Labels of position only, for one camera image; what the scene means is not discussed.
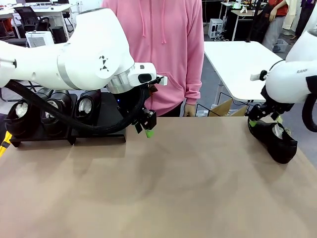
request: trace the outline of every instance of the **shoe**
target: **shoe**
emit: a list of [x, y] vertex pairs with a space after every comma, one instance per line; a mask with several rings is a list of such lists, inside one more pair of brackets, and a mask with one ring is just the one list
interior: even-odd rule
[[[282, 139], [273, 132], [276, 125], [283, 129]], [[267, 147], [267, 151], [276, 162], [287, 164], [296, 155], [298, 143], [285, 131], [282, 124], [266, 123], [260, 120], [252, 127], [248, 120], [248, 126], [251, 134]]]
[[101, 106], [101, 90], [86, 91], [76, 103], [75, 119], [86, 125], [98, 120]]
[[[71, 115], [72, 100], [67, 90], [55, 90], [47, 102], [58, 108], [61, 113]], [[41, 111], [41, 122], [49, 136], [59, 136], [66, 132], [67, 125], [52, 117], [44, 110]]]
[[[41, 88], [36, 95], [47, 100], [53, 90]], [[4, 120], [6, 130], [14, 137], [26, 137], [35, 131], [40, 122], [40, 109], [26, 99], [13, 105]]]

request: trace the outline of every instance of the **gray floor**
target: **gray floor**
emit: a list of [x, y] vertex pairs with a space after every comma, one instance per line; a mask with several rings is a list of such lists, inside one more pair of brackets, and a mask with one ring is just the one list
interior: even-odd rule
[[[287, 51], [285, 53], [279, 53], [278, 55], [281, 58], [286, 58], [287, 53], [290, 51], [292, 45], [294, 44], [293, 41], [290, 40], [290, 37], [282, 36], [290, 45], [287, 47]], [[216, 95], [216, 89], [219, 82], [219, 77], [216, 74], [215, 70], [209, 63], [208, 59], [205, 57], [204, 60], [204, 67], [202, 73], [202, 83], [203, 86], [201, 88], [201, 99], [198, 100], [198, 103], [210, 107], [211, 104], [214, 102], [214, 98]], [[13, 99], [19, 98], [18, 95], [12, 93], [8, 89], [4, 88], [3, 97], [6, 99]], [[0, 113], [7, 114], [10, 108], [12, 107], [13, 103], [5, 103], [0, 101]], [[302, 151], [306, 154], [306, 156], [310, 159], [310, 161], [317, 167], [317, 147], [315, 146], [315, 142], [317, 140], [317, 134], [309, 132], [301, 118], [301, 110], [303, 105], [295, 105], [292, 111], [286, 113], [283, 116], [284, 125], [288, 127], [294, 139], [299, 141], [299, 146]]]

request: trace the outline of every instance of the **pink hoodie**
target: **pink hoodie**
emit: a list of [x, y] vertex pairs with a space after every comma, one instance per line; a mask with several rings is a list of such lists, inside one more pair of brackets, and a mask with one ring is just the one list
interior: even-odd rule
[[134, 61], [152, 62], [157, 74], [168, 77], [146, 107], [161, 116], [185, 98], [195, 105], [204, 61], [202, 1], [104, 0], [102, 7], [118, 17]]

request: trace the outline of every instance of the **hoodie zipper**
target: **hoodie zipper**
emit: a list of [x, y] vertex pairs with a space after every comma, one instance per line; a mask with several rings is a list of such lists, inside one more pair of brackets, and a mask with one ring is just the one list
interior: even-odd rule
[[[150, 44], [150, 62], [153, 63], [153, 15], [152, 15], [152, 0], [150, 0], [150, 27], [151, 27], [151, 35], [150, 35], [150, 40], [151, 40], [151, 44]], [[151, 106], [150, 106], [150, 110], [153, 109], [153, 94], [151, 96]]]

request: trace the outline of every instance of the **black pants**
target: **black pants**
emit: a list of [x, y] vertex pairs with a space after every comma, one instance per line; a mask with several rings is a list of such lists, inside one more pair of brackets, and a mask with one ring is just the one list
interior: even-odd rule
[[295, 36], [300, 37], [305, 29], [305, 26], [313, 12], [312, 8], [302, 7], [301, 14], [299, 16], [298, 24], [295, 31]]
[[180, 110], [182, 108], [182, 104], [178, 105], [173, 110], [169, 111], [168, 113], [165, 113], [164, 115], [160, 116], [162, 118], [178, 118], [180, 116]]

